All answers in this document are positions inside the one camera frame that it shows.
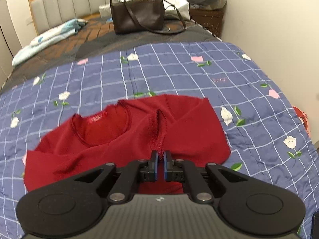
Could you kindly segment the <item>red knit sweater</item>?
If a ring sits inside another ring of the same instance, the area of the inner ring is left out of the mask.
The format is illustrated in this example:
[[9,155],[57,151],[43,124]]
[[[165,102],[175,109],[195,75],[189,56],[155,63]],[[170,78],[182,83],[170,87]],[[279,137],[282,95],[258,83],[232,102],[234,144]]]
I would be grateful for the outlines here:
[[120,100],[88,117],[73,115],[27,152],[24,184],[32,191],[108,162],[124,167],[149,159],[152,151],[160,160],[169,151],[198,167],[230,157],[207,98],[164,94]]

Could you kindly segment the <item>blue floral checked quilt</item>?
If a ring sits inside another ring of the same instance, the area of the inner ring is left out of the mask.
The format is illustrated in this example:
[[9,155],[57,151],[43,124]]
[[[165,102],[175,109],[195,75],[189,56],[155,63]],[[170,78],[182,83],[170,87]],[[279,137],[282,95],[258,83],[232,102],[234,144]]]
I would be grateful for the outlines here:
[[231,149],[225,165],[296,193],[309,238],[318,210],[318,154],[278,86],[230,43],[142,45],[58,64],[1,95],[1,238],[21,238],[15,208],[26,193],[23,155],[75,113],[160,94],[208,98]]

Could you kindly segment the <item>red white round object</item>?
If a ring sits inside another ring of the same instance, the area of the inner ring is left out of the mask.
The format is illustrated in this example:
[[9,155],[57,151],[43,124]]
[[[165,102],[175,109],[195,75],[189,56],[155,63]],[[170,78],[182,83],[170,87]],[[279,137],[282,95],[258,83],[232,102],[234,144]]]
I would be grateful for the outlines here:
[[311,137],[310,127],[309,127],[309,121],[307,114],[300,110],[298,107],[293,106],[295,116],[299,119],[299,121],[303,124],[307,134],[309,137]]

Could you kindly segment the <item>brown bamboo sleeping mat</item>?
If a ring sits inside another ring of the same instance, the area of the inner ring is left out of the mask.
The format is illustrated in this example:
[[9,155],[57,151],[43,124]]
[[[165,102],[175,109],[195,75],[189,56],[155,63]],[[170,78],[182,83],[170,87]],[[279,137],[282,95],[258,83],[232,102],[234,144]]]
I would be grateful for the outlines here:
[[31,57],[26,63],[49,64],[57,61],[67,61],[80,55],[93,53],[116,41],[112,22],[101,18],[93,18],[81,30],[65,40],[62,40]]

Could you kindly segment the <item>dark wooden nightstand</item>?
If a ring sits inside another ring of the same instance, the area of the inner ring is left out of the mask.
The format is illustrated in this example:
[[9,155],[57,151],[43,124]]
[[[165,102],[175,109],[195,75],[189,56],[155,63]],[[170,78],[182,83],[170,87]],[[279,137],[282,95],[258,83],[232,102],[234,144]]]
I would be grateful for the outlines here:
[[221,36],[224,12],[224,8],[217,10],[189,9],[190,18],[217,37]]

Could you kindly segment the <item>dark brown leather handbag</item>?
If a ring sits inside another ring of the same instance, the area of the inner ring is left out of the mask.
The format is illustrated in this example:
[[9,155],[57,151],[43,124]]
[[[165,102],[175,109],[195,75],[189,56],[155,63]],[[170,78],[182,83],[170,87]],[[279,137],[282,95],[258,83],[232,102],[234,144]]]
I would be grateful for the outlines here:
[[168,3],[177,12],[182,28],[171,30],[165,25],[166,0],[110,0],[114,32],[117,35],[149,31],[160,35],[173,35],[186,31],[185,20],[174,4]]

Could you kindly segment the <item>light blue folded pillow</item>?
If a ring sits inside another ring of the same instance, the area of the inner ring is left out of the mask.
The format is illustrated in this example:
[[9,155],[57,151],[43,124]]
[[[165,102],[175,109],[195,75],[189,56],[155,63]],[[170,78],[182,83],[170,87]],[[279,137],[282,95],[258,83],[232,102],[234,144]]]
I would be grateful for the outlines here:
[[74,18],[41,33],[39,36],[35,37],[29,45],[21,48],[17,52],[13,57],[12,66],[15,68],[47,47],[56,44],[61,40],[65,40],[70,36],[76,35],[87,23],[87,20]]

